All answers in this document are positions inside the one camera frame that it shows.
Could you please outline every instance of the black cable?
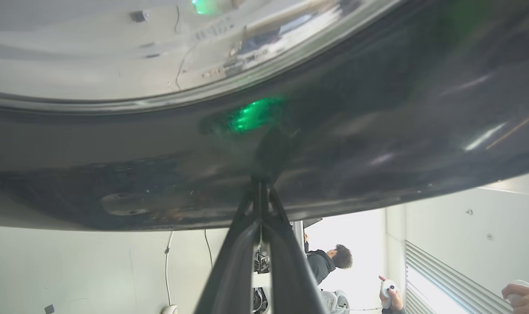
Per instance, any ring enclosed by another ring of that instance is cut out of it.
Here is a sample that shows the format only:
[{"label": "black cable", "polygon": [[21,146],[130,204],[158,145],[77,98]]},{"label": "black cable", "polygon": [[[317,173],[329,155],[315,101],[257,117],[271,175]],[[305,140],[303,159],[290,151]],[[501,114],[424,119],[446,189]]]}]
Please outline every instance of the black cable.
[{"label": "black cable", "polygon": [[214,268],[214,262],[212,261],[212,251],[210,250],[210,244],[208,244],[208,237],[206,237],[206,229],[204,229],[204,239],[206,240],[206,246],[208,246],[208,254],[210,254],[210,268]]},{"label": "black cable", "polygon": [[177,76],[175,77],[175,85],[179,88],[179,91],[181,90],[181,86],[179,86],[179,74],[181,74],[181,69],[183,68],[183,63],[185,63],[185,59],[187,58],[187,55],[191,53],[191,51],[198,45],[198,42],[194,44],[183,56],[183,59],[181,60],[181,64],[179,64],[179,70],[177,71]]}]

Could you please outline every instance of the hand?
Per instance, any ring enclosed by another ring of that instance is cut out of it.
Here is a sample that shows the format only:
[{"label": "hand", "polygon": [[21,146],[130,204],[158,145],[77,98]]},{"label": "hand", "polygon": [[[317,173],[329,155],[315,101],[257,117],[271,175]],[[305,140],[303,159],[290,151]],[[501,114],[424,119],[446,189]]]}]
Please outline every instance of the hand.
[{"label": "hand", "polygon": [[521,297],[510,302],[513,314],[529,314],[529,287],[521,284],[508,284],[502,291],[503,298],[508,299],[509,294],[518,294]]},{"label": "hand", "polygon": [[[386,278],[384,278],[383,276],[379,276],[379,279],[382,281],[386,280]],[[388,290],[388,294],[392,296],[392,306],[390,307],[390,309],[394,312],[401,311],[404,308],[404,302],[402,302],[402,296],[400,295],[400,291],[395,291],[393,289],[390,289]],[[379,297],[382,302],[386,301],[386,298],[382,296],[382,294],[380,293],[379,293]]]}]

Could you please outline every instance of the white cable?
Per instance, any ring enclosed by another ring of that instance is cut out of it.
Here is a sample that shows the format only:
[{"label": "white cable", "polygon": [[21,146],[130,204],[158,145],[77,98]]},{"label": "white cable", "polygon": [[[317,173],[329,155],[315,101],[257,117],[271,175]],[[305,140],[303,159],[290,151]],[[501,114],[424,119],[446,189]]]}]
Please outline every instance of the white cable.
[{"label": "white cable", "polygon": [[374,310],[380,310],[382,307],[376,307],[376,308],[344,308],[344,307],[335,307],[336,310],[346,310],[346,311],[374,311]]},{"label": "white cable", "polygon": [[167,262],[169,260],[169,247],[171,246],[171,238],[173,237],[174,231],[171,231],[169,235],[169,241],[167,242],[167,248],[165,248],[165,286],[167,288],[167,300],[169,305],[171,305],[171,294],[169,292],[169,280],[167,279]]}]

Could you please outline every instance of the black hoodie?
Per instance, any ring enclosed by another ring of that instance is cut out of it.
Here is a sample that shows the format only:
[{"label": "black hoodie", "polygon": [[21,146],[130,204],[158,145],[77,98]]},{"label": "black hoodie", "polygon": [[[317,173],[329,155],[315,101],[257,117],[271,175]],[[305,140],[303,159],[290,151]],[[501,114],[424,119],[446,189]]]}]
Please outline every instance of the black hoodie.
[{"label": "black hoodie", "polygon": [[307,262],[311,267],[317,284],[320,284],[330,272],[336,269],[334,261],[322,250],[308,252],[309,244],[305,242],[305,253],[307,253]]}]

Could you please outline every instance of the garage wall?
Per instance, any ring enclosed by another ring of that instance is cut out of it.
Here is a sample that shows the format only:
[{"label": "garage wall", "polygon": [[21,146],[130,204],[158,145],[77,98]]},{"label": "garage wall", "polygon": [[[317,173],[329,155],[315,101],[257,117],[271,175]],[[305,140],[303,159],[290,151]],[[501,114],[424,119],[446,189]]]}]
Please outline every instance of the garage wall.
[{"label": "garage wall", "polygon": [[386,277],[406,294],[406,205],[386,207]]},{"label": "garage wall", "polygon": [[[226,232],[208,231],[215,256]],[[44,313],[53,304],[55,314],[159,314],[168,237],[0,227],[0,313]],[[203,231],[176,232],[169,280],[183,314],[193,312],[209,273]]]},{"label": "garage wall", "polygon": [[384,209],[327,217],[306,228],[310,250],[328,251],[342,244],[352,251],[354,266],[336,269],[320,284],[326,291],[343,290],[355,309],[380,307],[379,275],[386,275]]},{"label": "garage wall", "polygon": [[404,212],[408,241],[494,294],[529,282],[529,175],[408,203]]}]

